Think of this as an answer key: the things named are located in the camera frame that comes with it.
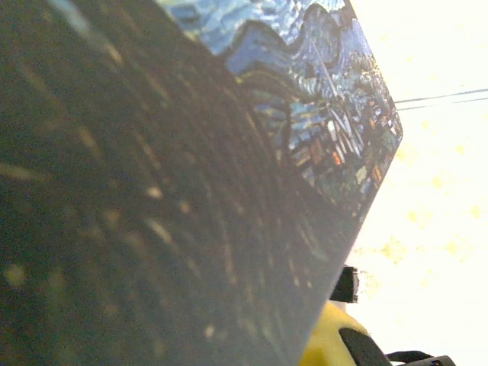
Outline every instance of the wire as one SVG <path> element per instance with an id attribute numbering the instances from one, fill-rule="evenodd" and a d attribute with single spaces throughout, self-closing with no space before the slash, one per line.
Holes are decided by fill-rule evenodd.
<path id="1" fill-rule="evenodd" d="M 436 97 L 406 99 L 402 101 L 396 101 L 395 105 L 403 104 L 403 106 L 400 105 L 396 109 L 398 111 L 408 111 L 412 109 L 438 107 L 446 104 L 458 104 L 458 103 L 467 103 L 470 101 L 485 101 L 485 100 L 488 100 L 488 88 L 461 91 L 458 93 L 453 93 L 449 95 L 439 95 Z"/>

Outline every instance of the yellow object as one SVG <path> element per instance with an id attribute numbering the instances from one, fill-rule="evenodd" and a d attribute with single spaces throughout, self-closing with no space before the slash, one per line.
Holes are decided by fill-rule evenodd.
<path id="1" fill-rule="evenodd" d="M 355 366 L 339 334 L 341 328 L 352 328 L 369 336 L 368 331 L 355 319 L 328 302 L 312 332 L 300 366 Z"/>

